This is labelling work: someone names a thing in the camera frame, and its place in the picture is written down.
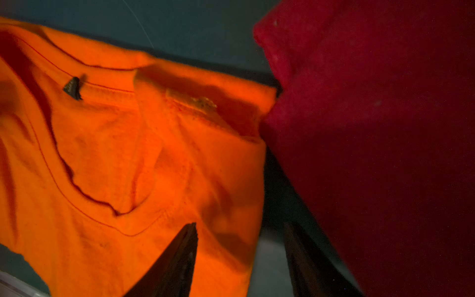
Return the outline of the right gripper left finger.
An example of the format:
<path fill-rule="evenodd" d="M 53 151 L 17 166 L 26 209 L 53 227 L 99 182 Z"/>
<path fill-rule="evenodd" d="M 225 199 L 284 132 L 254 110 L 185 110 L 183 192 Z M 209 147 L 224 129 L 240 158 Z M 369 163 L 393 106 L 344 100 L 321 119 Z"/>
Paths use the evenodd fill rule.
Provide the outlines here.
<path fill-rule="evenodd" d="M 182 227 L 127 297 L 189 297 L 197 256 L 195 223 Z"/>

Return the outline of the dark red t-shirt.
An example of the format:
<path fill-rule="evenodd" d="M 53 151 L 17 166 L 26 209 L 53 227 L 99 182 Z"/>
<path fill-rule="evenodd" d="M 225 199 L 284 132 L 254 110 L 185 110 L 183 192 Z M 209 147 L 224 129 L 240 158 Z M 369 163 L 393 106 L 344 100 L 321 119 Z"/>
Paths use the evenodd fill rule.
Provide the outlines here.
<path fill-rule="evenodd" d="M 262 135 L 369 297 L 475 294 L 475 4 L 282 1 Z"/>

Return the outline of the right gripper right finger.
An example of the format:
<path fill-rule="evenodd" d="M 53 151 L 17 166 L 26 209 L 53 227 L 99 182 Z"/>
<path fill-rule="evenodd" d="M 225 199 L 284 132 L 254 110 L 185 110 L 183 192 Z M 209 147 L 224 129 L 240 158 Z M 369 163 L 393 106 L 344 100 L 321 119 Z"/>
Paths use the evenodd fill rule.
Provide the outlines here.
<path fill-rule="evenodd" d="M 284 244 L 296 297 L 363 297 L 298 223 L 284 227 Z"/>

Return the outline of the orange t-shirt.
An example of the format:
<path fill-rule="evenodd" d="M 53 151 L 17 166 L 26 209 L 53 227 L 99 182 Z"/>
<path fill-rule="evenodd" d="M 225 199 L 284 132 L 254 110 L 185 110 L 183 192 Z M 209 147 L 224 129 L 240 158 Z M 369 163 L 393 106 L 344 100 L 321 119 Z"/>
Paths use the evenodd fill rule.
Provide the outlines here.
<path fill-rule="evenodd" d="M 1 244 L 54 297 L 121 297 L 185 224 L 190 294 L 244 297 L 276 90 L 1 19 Z"/>

